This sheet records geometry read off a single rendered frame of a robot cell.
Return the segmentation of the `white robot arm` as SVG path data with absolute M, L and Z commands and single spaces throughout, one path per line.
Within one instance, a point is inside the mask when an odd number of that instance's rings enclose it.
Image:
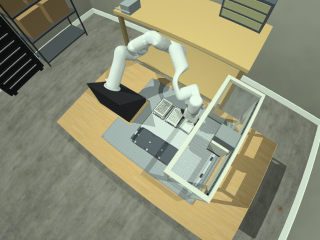
M 174 44 L 173 44 L 174 43 Z M 172 45 L 171 45 L 172 44 Z M 170 57 L 175 69 L 175 74 L 172 80 L 172 86 L 176 98 L 179 101 L 189 99 L 186 104 L 187 112 L 191 116 L 196 116 L 200 109 L 204 109 L 203 99 L 200 95 L 200 89 L 196 84 L 179 88 L 178 79 L 182 73 L 188 68 L 189 64 L 186 58 L 187 49 L 180 43 L 176 43 L 168 38 L 165 38 L 157 31 L 150 30 L 145 34 L 131 40 L 127 46 L 120 45 L 114 50 L 114 57 L 109 76 L 104 84 L 104 87 L 111 91 L 120 91 L 120 83 L 126 67 L 126 60 L 132 61 L 145 55 L 150 46 L 158 50 L 170 53 Z

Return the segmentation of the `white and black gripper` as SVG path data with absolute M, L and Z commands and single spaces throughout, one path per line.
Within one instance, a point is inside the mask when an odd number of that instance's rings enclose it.
M 199 117 L 200 117 L 200 112 L 197 115 L 190 115 L 186 109 L 182 109 L 181 108 L 181 113 L 183 115 L 183 119 L 186 118 L 189 121 L 191 121 L 192 123 L 194 123 L 194 126 L 197 124 L 197 122 L 199 121 Z

